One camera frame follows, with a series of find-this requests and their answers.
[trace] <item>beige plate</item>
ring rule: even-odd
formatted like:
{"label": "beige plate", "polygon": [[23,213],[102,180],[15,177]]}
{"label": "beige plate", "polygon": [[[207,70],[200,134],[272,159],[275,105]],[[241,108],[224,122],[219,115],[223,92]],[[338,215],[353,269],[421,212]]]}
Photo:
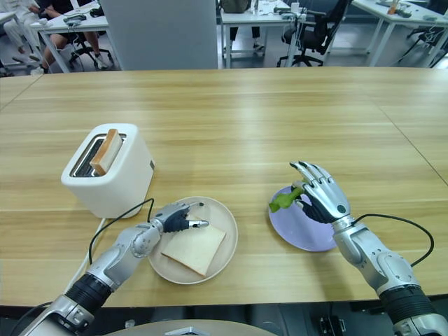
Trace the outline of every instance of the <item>beige plate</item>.
{"label": "beige plate", "polygon": [[181,263],[162,255],[165,248],[175,233],[164,233],[159,244],[155,246],[148,259],[153,269],[164,279],[181,285],[193,285],[213,278],[221,272],[232,259],[238,242],[237,222],[227,207],[217,200],[209,197],[187,197],[177,202],[188,204],[202,202],[204,206],[192,206],[189,216],[192,219],[209,221],[214,227],[225,232],[225,237],[219,246],[206,277],[200,276]]}

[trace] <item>robotic hand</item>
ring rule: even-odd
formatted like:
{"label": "robotic hand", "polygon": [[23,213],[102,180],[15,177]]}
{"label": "robotic hand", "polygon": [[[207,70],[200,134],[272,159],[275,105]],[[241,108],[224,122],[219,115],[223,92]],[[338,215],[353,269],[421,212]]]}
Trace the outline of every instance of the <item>robotic hand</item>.
{"label": "robotic hand", "polygon": [[364,224],[352,225],[350,203],[334,178],[315,164],[299,161],[290,165],[304,177],[294,182],[293,188],[303,189],[311,201],[308,204],[297,198],[295,203],[311,219],[332,224],[333,239],[342,255],[376,290],[395,334],[448,336],[447,320],[436,314],[410,264],[386,248]]}
{"label": "robotic hand", "polygon": [[123,230],[115,244],[96,259],[87,272],[60,295],[20,335],[76,335],[94,320],[97,310],[135,271],[160,241],[164,232],[201,228],[209,222],[187,220],[193,206],[173,203],[162,208],[148,223]]}

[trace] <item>lavender plate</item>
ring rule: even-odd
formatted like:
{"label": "lavender plate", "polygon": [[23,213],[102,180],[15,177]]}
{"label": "lavender plate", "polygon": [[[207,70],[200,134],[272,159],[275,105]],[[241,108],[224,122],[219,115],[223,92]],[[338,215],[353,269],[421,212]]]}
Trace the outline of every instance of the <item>lavender plate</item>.
{"label": "lavender plate", "polygon": [[[290,192],[290,186],[282,188],[275,193],[272,200],[279,193],[288,194]],[[309,202],[306,195],[302,195],[302,199]],[[299,249],[321,252],[336,247],[331,224],[322,224],[308,218],[296,203],[292,203],[287,209],[280,209],[274,213],[269,209],[269,218],[280,237]]]}

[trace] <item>toast slice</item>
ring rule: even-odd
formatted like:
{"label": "toast slice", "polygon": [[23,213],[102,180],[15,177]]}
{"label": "toast slice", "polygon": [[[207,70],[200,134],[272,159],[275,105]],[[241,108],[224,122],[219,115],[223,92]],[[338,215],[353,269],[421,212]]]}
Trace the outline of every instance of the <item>toast slice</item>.
{"label": "toast slice", "polygon": [[107,173],[118,154],[123,140],[118,133],[118,130],[111,128],[106,135],[104,142],[98,148],[97,153],[90,161],[90,166],[95,169],[96,173],[103,176]]}
{"label": "toast slice", "polygon": [[162,254],[205,277],[224,237],[225,232],[212,225],[180,231]]}

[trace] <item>green toy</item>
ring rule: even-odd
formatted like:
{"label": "green toy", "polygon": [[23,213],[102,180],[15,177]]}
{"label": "green toy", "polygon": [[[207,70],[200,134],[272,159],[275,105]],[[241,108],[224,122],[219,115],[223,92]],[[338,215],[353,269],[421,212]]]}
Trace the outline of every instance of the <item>green toy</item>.
{"label": "green toy", "polygon": [[289,194],[278,194],[274,201],[269,203],[269,208],[272,212],[276,212],[280,210],[280,208],[287,209],[291,206],[294,200],[303,193],[303,189],[296,188]]}

